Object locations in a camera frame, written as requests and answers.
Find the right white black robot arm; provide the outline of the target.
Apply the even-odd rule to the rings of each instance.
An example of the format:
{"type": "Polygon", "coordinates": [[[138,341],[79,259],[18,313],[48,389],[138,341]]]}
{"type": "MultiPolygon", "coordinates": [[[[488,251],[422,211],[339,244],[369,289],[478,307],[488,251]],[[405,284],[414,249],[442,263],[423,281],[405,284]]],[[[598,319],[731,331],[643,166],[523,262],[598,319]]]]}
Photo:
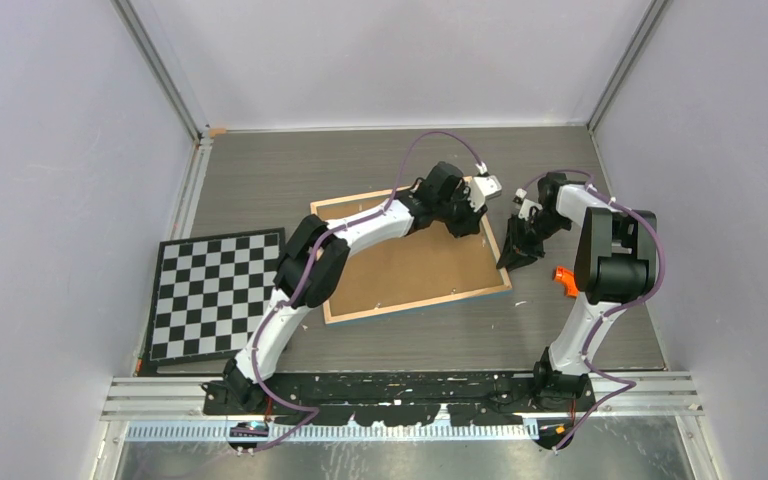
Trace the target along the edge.
{"type": "Polygon", "coordinates": [[[598,191],[591,181],[576,182],[566,170],[533,179],[536,200],[520,188],[513,199],[506,238],[497,265],[512,271],[545,255],[544,243],[561,230],[580,229],[572,278],[575,302],[557,337],[534,365],[531,397],[544,410],[581,398],[592,360],[615,320],[650,298],[660,285],[663,247],[657,217],[632,210],[598,191]]]}

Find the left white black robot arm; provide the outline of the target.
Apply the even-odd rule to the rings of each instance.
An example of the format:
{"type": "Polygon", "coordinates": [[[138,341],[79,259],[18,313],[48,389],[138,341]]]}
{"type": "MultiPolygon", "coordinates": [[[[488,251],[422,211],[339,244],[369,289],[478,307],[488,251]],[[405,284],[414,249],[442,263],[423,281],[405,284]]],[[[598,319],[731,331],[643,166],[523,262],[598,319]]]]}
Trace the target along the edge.
{"type": "Polygon", "coordinates": [[[388,240],[443,224],[455,238],[474,235],[487,203],[502,192],[483,162],[465,178],[456,166],[437,163],[409,187],[395,186],[381,203],[350,216],[302,219],[279,257],[270,299],[245,347],[222,371],[220,386],[240,412],[264,405],[279,357],[304,317],[336,291],[348,260],[388,240]]]}

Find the blue picture frame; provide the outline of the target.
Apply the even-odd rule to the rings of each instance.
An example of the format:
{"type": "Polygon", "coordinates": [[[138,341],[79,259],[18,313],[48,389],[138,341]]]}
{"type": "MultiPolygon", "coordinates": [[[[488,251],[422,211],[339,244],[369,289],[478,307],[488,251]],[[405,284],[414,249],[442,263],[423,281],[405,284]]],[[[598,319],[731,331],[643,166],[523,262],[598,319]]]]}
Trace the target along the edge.
{"type": "Polygon", "coordinates": [[[388,240],[347,261],[324,322],[337,325],[512,290],[496,268],[500,249],[487,217],[479,232],[453,237],[441,222],[388,240]]]}

